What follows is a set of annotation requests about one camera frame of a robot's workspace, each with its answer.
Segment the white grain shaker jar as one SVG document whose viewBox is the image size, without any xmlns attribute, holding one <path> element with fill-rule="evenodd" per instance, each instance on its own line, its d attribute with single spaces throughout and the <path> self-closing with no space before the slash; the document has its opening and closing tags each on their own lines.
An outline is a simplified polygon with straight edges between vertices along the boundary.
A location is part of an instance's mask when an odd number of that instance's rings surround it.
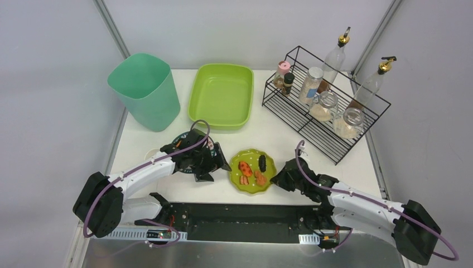
<svg viewBox="0 0 473 268">
<path fill-rule="evenodd" d="M 322 82 L 324 71 L 318 67 L 311 67 L 307 71 L 305 80 L 299 93 L 299 101 L 302 104 L 311 104 L 317 94 L 317 90 Z"/>
</svg>

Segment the small black cap spice bottle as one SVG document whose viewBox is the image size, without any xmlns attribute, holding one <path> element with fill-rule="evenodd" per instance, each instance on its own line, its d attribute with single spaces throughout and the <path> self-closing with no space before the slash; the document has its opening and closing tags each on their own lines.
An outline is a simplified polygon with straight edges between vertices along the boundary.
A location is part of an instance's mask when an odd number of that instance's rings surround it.
<svg viewBox="0 0 473 268">
<path fill-rule="evenodd" d="M 285 95 L 285 96 L 290 95 L 294 79 L 295 79 L 295 76 L 291 72 L 288 72 L 284 75 L 283 87 L 282 87 L 282 94 L 283 95 Z"/>
</svg>

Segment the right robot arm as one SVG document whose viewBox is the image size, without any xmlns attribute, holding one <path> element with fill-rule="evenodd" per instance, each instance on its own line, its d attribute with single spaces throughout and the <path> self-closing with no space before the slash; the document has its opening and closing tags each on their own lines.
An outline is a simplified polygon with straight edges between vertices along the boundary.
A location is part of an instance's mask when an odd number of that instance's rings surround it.
<svg viewBox="0 0 473 268">
<path fill-rule="evenodd" d="M 441 233 L 424 206 L 367 195 L 337 178 L 315 174 L 301 157 L 285 163 L 271 183 L 320 203 L 322 214 L 340 227 L 362 231 L 394 246 L 405 258 L 428 265 Z"/>
</svg>

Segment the glass jar beige contents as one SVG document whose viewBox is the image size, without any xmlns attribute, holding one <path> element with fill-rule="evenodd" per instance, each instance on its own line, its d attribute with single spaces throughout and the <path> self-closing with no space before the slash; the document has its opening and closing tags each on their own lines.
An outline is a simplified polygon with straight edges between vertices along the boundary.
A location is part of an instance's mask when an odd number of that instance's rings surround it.
<svg viewBox="0 0 473 268">
<path fill-rule="evenodd" d="M 309 108 L 309 114 L 320 122 L 335 118 L 339 112 L 338 97 L 332 91 L 324 91 L 317 95 Z"/>
</svg>

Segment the tall oil bottle gold pump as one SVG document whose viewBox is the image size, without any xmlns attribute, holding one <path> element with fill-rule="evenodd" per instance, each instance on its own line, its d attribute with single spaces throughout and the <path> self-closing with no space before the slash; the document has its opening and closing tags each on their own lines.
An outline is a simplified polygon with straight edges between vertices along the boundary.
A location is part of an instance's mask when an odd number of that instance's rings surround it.
<svg viewBox="0 0 473 268">
<path fill-rule="evenodd" d="M 350 41 L 351 27 L 348 27 L 346 31 L 339 36 L 337 45 L 333 50 L 331 50 L 324 59 L 324 64 L 322 65 L 322 71 L 324 72 L 322 81 L 317 89 L 318 93 L 328 91 L 335 81 L 336 76 L 339 73 L 344 60 L 345 60 L 345 46 Z"/>
</svg>

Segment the large glass jar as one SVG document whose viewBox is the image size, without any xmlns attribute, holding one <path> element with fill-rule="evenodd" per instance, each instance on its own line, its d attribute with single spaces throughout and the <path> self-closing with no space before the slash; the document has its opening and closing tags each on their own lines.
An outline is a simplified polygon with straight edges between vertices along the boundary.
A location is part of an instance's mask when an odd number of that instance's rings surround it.
<svg viewBox="0 0 473 268">
<path fill-rule="evenodd" d="M 347 108 L 335 116 L 332 127 L 340 138 L 355 139 L 363 132 L 364 113 L 358 108 Z"/>
</svg>

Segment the oil bottle gold spout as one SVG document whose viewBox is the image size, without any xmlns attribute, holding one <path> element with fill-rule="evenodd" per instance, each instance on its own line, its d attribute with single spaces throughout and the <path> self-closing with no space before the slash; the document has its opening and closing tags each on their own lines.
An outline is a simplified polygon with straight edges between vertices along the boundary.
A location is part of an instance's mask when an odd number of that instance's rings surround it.
<svg viewBox="0 0 473 268">
<path fill-rule="evenodd" d="M 382 62 L 378 65 L 377 71 L 361 84 L 348 108 L 357 108 L 359 110 L 367 108 L 373 97 L 381 89 L 384 75 L 391 70 L 392 63 L 395 61 L 397 61 L 396 56 L 382 57 Z"/>
</svg>

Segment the green dotted plate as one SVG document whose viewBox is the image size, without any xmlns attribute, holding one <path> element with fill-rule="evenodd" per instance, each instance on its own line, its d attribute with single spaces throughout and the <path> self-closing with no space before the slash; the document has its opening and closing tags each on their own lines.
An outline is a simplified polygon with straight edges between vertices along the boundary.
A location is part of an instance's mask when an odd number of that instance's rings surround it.
<svg viewBox="0 0 473 268">
<path fill-rule="evenodd" d="M 258 166 L 258 158 L 260 155 L 265 155 L 267 158 L 267 170 L 264 172 L 264 176 L 267 178 L 267 182 L 264 186 L 258 186 L 255 182 L 254 172 L 259 170 Z M 240 161 L 247 162 L 253 172 L 253 175 L 248 178 L 249 185 L 240 185 L 240 176 L 242 176 L 242 172 L 238 168 L 238 164 Z M 265 192 L 271 185 L 271 178 L 273 178 L 277 174 L 276 165 L 274 160 L 264 151 L 257 150 L 257 149 L 245 149 L 239 151 L 236 155 L 232 157 L 230 160 L 230 167 L 232 169 L 229 172 L 229 180 L 230 182 L 240 191 L 245 192 L 247 194 L 258 194 Z"/>
</svg>

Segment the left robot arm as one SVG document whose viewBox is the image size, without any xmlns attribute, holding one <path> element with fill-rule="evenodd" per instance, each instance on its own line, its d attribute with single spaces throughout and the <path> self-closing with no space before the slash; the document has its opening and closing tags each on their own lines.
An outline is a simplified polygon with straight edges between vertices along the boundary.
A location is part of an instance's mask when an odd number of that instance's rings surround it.
<svg viewBox="0 0 473 268">
<path fill-rule="evenodd" d="M 148 221 L 167 224 L 171 205 L 162 195 L 149 193 L 134 198 L 133 194 L 175 173 L 192 174 L 196 182 L 213 181 L 211 173 L 218 169 L 231 171 L 221 146 L 206 133 L 193 129 L 129 170 L 90 175 L 73 212 L 84 223 L 86 237 L 105 237 L 120 224 L 145 225 Z"/>
</svg>

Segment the pink lid spice jar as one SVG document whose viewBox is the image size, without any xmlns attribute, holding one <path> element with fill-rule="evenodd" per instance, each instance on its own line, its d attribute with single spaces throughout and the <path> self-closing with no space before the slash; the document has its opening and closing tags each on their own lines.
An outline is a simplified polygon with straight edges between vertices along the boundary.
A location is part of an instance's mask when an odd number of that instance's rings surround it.
<svg viewBox="0 0 473 268">
<path fill-rule="evenodd" d="M 273 84 L 276 88 L 282 89 L 284 84 L 284 76 L 289 72 L 291 64 L 287 61 L 280 61 L 274 75 Z"/>
</svg>

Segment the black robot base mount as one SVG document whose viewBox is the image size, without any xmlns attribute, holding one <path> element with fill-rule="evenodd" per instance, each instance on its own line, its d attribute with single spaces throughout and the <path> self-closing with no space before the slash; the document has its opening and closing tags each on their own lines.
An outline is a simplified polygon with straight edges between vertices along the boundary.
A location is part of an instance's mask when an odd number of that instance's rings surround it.
<svg viewBox="0 0 473 268">
<path fill-rule="evenodd" d="M 317 205 L 166 203 L 153 222 L 192 241 L 299 243 L 309 235 L 323 248 L 339 245 L 343 231 Z"/>
</svg>

